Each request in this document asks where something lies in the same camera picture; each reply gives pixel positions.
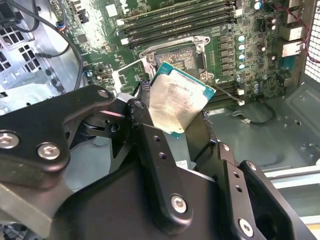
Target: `label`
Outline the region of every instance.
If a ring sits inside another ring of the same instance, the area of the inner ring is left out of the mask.
[[[188,162],[187,160],[182,160],[182,161],[176,161],[175,164],[182,169],[188,169]]]
[[[105,9],[107,10],[109,17],[114,17],[118,15],[116,5],[114,4],[106,6]]]

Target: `bolt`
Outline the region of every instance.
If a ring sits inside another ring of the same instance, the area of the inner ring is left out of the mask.
[[[155,60],[155,58],[154,58],[154,56],[148,56],[148,57],[147,57],[147,60],[148,60],[149,62],[153,62],[153,61]]]
[[[38,148],[38,155],[46,160],[54,160],[60,155],[60,149],[52,143],[44,143]]]
[[[108,92],[105,91],[105,90],[102,90],[102,89],[98,90],[98,94],[99,94],[101,97],[106,98],[106,99],[109,97]]]
[[[89,77],[89,78],[91,78],[93,75],[94,75],[94,74],[93,74],[92,71],[87,71],[87,72],[86,72],[86,76]]]
[[[141,108],[141,109],[143,109],[145,107],[144,104],[142,102],[140,102],[140,101],[135,101],[134,104],[136,106],[138,106],[139,108]]]
[[[227,152],[230,151],[230,147],[228,147],[227,145],[223,144],[222,146],[223,146],[223,148],[224,148]]]
[[[173,195],[171,197],[171,204],[174,210],[176,210],[180,214],[183,214],[187,211],[187,204],[185,200],[178,195]]]
[[[244,220],[243,218],[239,218],[239,227],[242,230],[242,232],[247,235],[249,238],[253,237],[254,230],[252,229],[251,225]]]
[[[256,167],[252,162],[249,162],[249,167],[250,167],[253,171],[256,171],[256,170],[257,170],[257,167]]]
[[[302,150],[305,150],[305,149],[307,148],[307,144],[306,144],[306,143],[301,144],[301,145],[300,145],[300,148],[301,148]]]
[[[19,144],[20,140],[17,135],[11,132],[0,132],[0,148],[12,149]]]

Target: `black cable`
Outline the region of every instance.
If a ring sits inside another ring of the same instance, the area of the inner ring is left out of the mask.
[[[267,124],[271,123],[273,120],[275,120],[276,116],[277,116],[276,111],[270,105],[268,105],[263,100],[261,100],[260,103],[262,103],[265,106],[265,108],[271,112],[271,117],[267,121],[263,121],[263,122],[250,121],[250,124],[255,125],[255,126],[267,125]]]
[[[67,36],[65,36],[62,32],[57,30],[56,26],[51,24],[49,21],[47,21],[44,18],[34,14],[33,12],[29,11],[28,9],[26,9],[25,7],[21,6],[20,4],[16,3],[13,0],[5,0],[5,1],[9,5],[11,5],[12,7],[20,10],[21,12],[29,15],[30,17],[35,18],[39,22],[41,22],[41,23],[47,25],[48,27],[50,27],[51,29],[55,30],[65,41],[68,42],[68,44],[70,45],[71,49],[74,52],[75,57],[77,58],[77,60],[79,62],[79,70],[78,70],[78,74],[77,74],[76,81],[75,81],[75,86],[74,86],[75,90],[78,89],[80,87],[80,84],[81,84],[82,72],[83,72],[83,69],[84,69],[84,62],[82,61],[81,53],[79,52],[77,47],[72,43],[72,41],[70,39],[67,38]]]
[[[34,14],[36,14],[37,16],[39,16],[39,12],[37,10],[37,3],[36,3],[36,0],[31,0],[31,3],[32,3],[32,10],[34,12]],[[40,25],[40,22],[39,20],[37,19],[34,19],[34,24],[33,24],[33,27],[30,29],[30,30],[26,30],[26,29],[23,29],[19,26],[15,26],[15,29],[22,32],[22,33],[31,33],[35,30],[37,30],[37,28],[39,27]]]

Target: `ram slot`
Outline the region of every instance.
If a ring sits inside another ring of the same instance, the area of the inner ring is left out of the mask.
[[[179,28],[159,31],[157,33],[147,35],[144,37],[138,37],[138,38],[129,37],[127,43],[130,45],[130,48],[134,48],[144,44],[158,42],[159,40],[163,40],[163,39],[169,40],[175,37],[178,38],[182,35],[193,36],[197,32],[203,29],[212,28],[212,27],[223,25],[223,24],[232,24],[234,21],[234,18],[230,16],[230,14],[227,12],[225,13],[225,15],[226,16],[224,16],[221,19],[215,18],[215,19],[209,19],[203,22],[193,22],[188,25],[181,26]]]
[[[197,4],[201,5],[202,3],[205,3],[205,2],[212,2],[212,1],[211,0],[193,0],[193,1],[188,1],[188,2],[177,3],[177,4],[172,5],[172,6],[167,6],[167,7],[160,8],[160,9],[157,9],[157,10],[154,10],[154,11],[149,11],[149,12],[146,12],[146,13],[142,13],[140,15],[130,16],[130,17],[127,17],[127,18],[123,19],[123,21],[125,23],[135,23],[135,22],[137,22],[138,20],[141,20],[141,19],[152,20],[153,16],[158,16],[158,15],[161,15],[161,14],[164,14],[164,13],[167,13],[167,12],[172,12],[172,11],[178,10],[178,9],[183,9],[183,8],[187,9],[190,6],[194,6],[194,5],[197,5]]]
[[[233,8],[229,7],[227,9],[224,10],[220,10],[220,9],[213,9],[210,11],[203,11],[203,12],[199,12],[193,15],[188,15],[185,17],[180,17],[180,18],[176,18],[174,20],[171,21],[167,21],[167,22],[162,22],[162,23],[158,23],[158,24],[154,24],[154,25],[150,25],[150,26],[146,26],[143,28],[139,28],[139,29],[134,29],[132,31],[129,31],[126,36],[129,37],[142,37],[144,35],[149,35],[151,33],[155,33],[155,32],[159,32],[159,31],[164,31],[167,30],[169,28],[178,28],[181,25],[187,25],[187,24],[191,24],[192,22],[201,22],[204,21],[208,18],[219,18],[219,17],[223,17],[226,16],[226,12],[227,11],[232,11]]]
[[[229,1],[223,1],[223,2],[218,2],[218,3],[213,3],[214,1],[210,1],[212,4],[206,4],[206,6],[203,7],[195,7],[193,6],[192,8],[190,7],[189,9],[186,9],[184,11],[182,10],[177,10],[177,11],[171,11],[169,13],[160,15],[160,16],[155,16],[154,19],[142,19],[139,22],[130,22],[129,24],[125,24],[123,28],[127,31],[132,31],[135,29],[139,29],[142,27],[150,26],[153,24],[159,24],[165,21],[170,21],[172,19],[176,18],[182,18],[182,17],[187,17],[189,15],[193,15],[199,12],[207,12],[213,9],[217,8],[223,8],[223,7],[229,7],[230,3]]]

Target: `capacitor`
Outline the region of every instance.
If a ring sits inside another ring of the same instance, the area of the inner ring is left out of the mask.
[[[246,58],[246,56],[245,56],[244,54],[242,54],[242,53],[240,53],[237,57],[238,57],[238,59],[239,59],[240,61],[243,61],[243,60],[245,60],[245,58]]]
[[[272,31],[276,30],[276,25],[273,25],[272,23],[268,23],[266,27]]]
[[[254,9],[255,10],[259,10],[259,9],[261,9],[261,7],[262,7],[262,3],[261,2],[259,2],[259,1],[256,1],[255,3],[254,3]]]
[[[259,51],[261,51],[261,52],[264,52],[264,51],[266,50],[266,47],[265,47],[264,45],[262,45],[262,44],[259,44],[259,45],[257,46],[257,48],[258,48]]]
[[[270,16],[267,18],[267,21],[268,21],[268,23],[271,23],[274,25],[274,24],[276,24],[277,19],[275,17]]]
[[[239,44],[238,45],[238,50],[242,51],[242,50],[245,50],[246,49],[246,46],[244,44]]]
[[[246,67],[246,65],[244,65],[243,63],[239,63],[238,64],[238,69],[242,70]]]
[[[273,54],[273,53],[268,53],[266,56],[268,57],[268,59],[270,61],[274,61],[277,58],[277,56],[275,54]]]
[[[243,36],[243,35],[239,35],[239,36],[237,37],[237,40],[238,40],[240,43],[243,43],[243,42],[246,40],[246,37]]]
[[[253,88],[254,88],[254,89],[258,89],[258,88],[259,88],[259,83],[258,83],[257,81],[255,81],[255,82],[253,83]]]

